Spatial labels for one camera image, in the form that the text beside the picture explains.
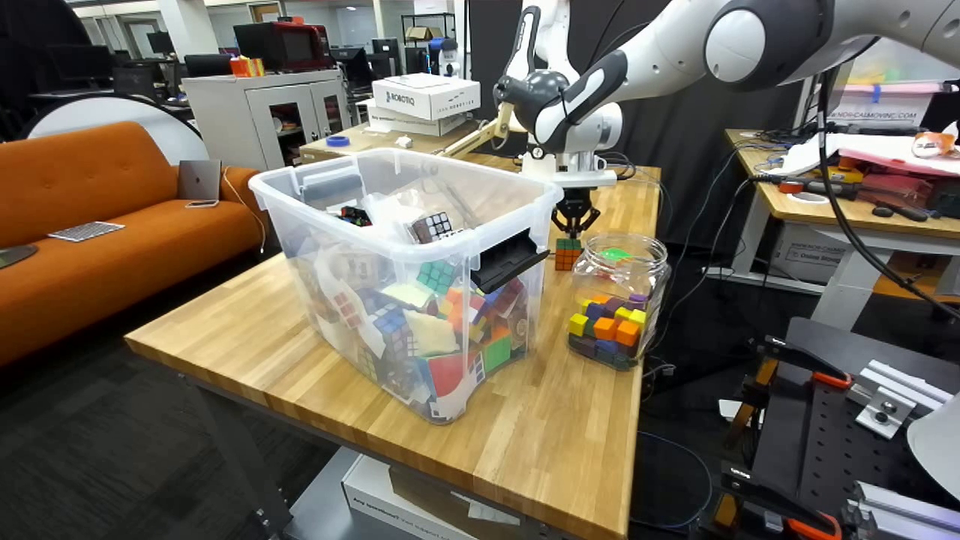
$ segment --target white cardboard box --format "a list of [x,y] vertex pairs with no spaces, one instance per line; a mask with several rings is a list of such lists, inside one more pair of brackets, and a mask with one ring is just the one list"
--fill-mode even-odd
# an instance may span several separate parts
[[412,73],[373,81],[373,99],[382,109],[439,120],[480,107],[480,83]]
[[373,99],[361,101],[357,105],[367,108],[370,127],[378,131],[443,136],[467,121],[465,113],[453,114],[439,120],[424,120],[395,110],[382,109]]
[[365,455],[357,457],[341,482],[351,509],[424,540],[476,540],[394,493],[389,467]]
[[826,283],[845,251],[844,244],[807,226],[784,223],[771,263],[798,280]]

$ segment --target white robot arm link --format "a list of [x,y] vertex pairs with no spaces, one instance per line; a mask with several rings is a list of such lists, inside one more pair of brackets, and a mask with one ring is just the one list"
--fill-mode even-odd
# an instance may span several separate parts
[[707,73],[739,90],[781,85],[847,61],[878,37],[960,66],[958,27],[960,0],[672,0],[577,81],[508,70],[494,94],[545,151],[560,153],[604,105],[670,94]]

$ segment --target laptop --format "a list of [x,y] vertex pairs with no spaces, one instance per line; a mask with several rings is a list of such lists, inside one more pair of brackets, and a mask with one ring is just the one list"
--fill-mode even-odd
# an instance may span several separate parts
[[220,199],[220,160],[182,160],[177,198],[193,201]]

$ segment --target orange cube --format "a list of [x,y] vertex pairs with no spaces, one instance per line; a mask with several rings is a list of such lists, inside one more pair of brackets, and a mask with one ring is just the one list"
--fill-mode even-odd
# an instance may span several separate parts
[[613,341],[616,338],[616,321],[607,317],[600,317],[593,324],[593,334],[597,339]]
[[620,321],[616,327],[616,342],[633,347],[640,339],[640,325],[630,321]]

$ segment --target orange couch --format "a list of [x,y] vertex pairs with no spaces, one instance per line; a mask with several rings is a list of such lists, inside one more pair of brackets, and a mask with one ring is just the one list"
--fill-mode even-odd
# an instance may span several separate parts
[[[257,248],[269,220],[247,187],[255,173],[228,167],[222,202],[187,209],[177,167],[139,124],[0,144],[0,247],[38,248],[0,268],[0,365]],[[126,228],[46,237],[91,221]]]

